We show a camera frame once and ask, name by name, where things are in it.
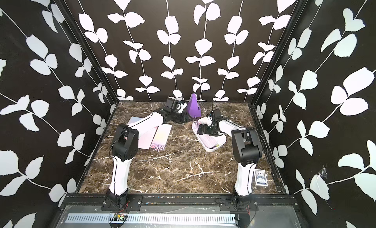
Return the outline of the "purple sticker sheet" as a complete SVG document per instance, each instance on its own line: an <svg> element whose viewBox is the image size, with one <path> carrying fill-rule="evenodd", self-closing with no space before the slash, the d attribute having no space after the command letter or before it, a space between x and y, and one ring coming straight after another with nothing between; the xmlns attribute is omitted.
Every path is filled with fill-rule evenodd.
<svg viewBox="0 0 376 228"><path fill-rule="evenodd" d="M157 128L150 148L156 151L163 151L165 149L167 139L170 135L172 125L162 124Z"/></svg>

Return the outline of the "pink sticker sheet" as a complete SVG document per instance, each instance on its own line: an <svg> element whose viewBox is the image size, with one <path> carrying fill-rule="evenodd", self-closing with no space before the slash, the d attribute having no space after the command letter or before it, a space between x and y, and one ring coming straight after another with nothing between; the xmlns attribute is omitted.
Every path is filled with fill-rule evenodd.
<svg viewBox="0 0 376 228"><path fill-rule="evenodd" d="M140 117L135 117L135 116L132 116L130 118L130 120L127 122L127 125L132 125L140 120L142 120L143 118L140 118Z"/></svg>
<svg viewBox="0 0 376 228"><path fill-rule="evenodd" d="M139 149L148 150L150 148L157 129L158 127L154 127L140 136L138 141Z"/></svg>

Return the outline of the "white plastic storage box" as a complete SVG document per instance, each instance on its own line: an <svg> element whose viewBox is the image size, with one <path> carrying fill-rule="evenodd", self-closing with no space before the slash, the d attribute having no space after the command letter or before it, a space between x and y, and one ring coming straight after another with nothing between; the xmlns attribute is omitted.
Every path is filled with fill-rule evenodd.
<svg viewBox="0 0 376 228"><path fill-rule="evenodd" d="M194 121L192 123L192 130L197 137L198 141L200 144L203 146L204 150L207 152L214 152L221 148L227 141L226 135L221 135L221 136L210 136L208 134L198 134L198 129L199 129L199 124L201 122L199 121Z"/></svg>

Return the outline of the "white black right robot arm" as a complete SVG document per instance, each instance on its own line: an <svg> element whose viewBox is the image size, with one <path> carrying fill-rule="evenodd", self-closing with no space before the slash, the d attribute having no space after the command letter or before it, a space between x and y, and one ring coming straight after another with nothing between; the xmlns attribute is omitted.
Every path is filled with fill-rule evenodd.
<svg viewBox="0 0 376 228"><path fill-rule="evenodd" d="M237 197L247 197L252 194L253 174L263 155L259 132L228 119L210 120L208 117L195 121L192 129L207 152L221 148L228 136L232 139L233 155L238 163L235 194Z"/></svg>

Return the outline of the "lilac checked sticker sheet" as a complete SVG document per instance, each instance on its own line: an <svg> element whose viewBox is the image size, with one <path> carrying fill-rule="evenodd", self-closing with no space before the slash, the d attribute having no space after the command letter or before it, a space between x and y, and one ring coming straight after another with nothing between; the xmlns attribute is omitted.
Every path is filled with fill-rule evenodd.
<svg viewBox="0 0 376 228"><path fill-rule="evenodd" d="M197 126L199 125L208 125L208 126L211 126L212 125L212 120L211 120L211 117L203 117L203 118L200 118L198 119L195 124Z"/></svg>

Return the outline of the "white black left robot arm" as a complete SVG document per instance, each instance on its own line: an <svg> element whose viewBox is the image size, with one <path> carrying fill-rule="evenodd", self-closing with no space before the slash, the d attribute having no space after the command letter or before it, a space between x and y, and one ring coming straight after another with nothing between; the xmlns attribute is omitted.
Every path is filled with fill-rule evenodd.
<svg viewBox="0 0 376 228"><path fill-rule="evenodd" d="M169 121L181 124L191 120L186 112L169 113L159 110L131 125L118 125L111 144L114 169L107 196L119 199L127 195L130 164L138 152L140 136Z"/></svg>

